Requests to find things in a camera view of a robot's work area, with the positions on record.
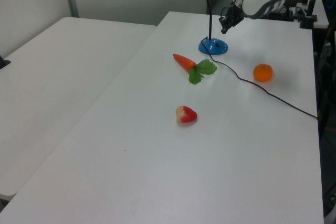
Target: white table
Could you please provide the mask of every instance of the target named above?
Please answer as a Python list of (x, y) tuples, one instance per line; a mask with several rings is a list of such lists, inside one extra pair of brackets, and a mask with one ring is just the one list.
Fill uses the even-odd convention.
[[(322, 224), (317, 120), (222, 66), (190, 84), (173, 53), (206, 58), (207, 28), (205, 15), (170, 12), (0, 223)], [(316, 115), (311, 31), (245, 19), (213, 37), (229, 44), (216, 59), (250, 80), (272, 65), (263, 86)], [(198, 121), (177, 124), (179, 105)]]
[(10, 200), (154, 26), (64, 18), (0, 70), (0, 198)]

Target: orange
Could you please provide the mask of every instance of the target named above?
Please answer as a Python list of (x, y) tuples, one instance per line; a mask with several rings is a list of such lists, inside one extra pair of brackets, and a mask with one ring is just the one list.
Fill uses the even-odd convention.
[(257, 81), (269, 81), (273, 76), (273, 69), (270, 65), (259, 64), (253, 70), (253, 76)]

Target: lamp neck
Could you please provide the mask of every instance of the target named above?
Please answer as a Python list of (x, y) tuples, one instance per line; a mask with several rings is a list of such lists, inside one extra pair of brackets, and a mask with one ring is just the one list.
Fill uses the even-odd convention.
[(208, 39), (211, 39), (211, 33), (212, 33), (212, 12), (211, 12), (211, 7), (210, 7), (210, 2), (209, 0), (206, 0), (206, 5), (209, 10), (209, 37)]

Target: lamp base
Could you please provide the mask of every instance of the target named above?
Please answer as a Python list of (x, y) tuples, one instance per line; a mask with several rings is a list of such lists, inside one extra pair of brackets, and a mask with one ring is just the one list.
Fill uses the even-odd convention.
[(198, 46), (199, 51), (208, 55), (221, 55), (228, 50), (227, 43), (220, 39), (206, 39), (203, 40), (202, 43)]

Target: fake fruit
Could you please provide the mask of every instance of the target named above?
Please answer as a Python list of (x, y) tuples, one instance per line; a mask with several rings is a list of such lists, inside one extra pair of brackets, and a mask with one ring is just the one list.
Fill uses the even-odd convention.
[(187, 106), (178, 106), (176, 109), (176, 119), (181, 123), (190, 123), (197, 119), (197, 113)]
[(269, 81), (273, 77), (273, 69), (270, 65), (259, 64), (253, 70), (253, 76), (257, 81)]

